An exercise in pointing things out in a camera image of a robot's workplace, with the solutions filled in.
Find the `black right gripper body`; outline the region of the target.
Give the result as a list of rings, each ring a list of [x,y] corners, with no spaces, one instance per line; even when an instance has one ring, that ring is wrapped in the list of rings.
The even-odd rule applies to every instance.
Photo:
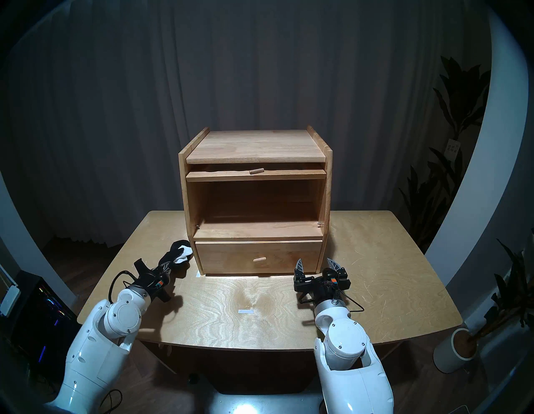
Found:
[[[313,303],[314,306],[324,301],[337,301],[341,299],[341,291],[350,288],[349,279],[294,279],[294,290],[300,295],[298,304]]]

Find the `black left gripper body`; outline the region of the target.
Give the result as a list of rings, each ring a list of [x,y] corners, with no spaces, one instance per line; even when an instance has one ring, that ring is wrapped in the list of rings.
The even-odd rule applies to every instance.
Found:
[[[170,283],[169,280],[159,280],[159,274],[154,274],[154,269],[149,269],[142,259],[138,259],[134,266],[139,277],[131,287],[142,289],[151,300],[154,298],[159,298],[162,302],[171,300],[171,296],[165,290],[165,287]]]

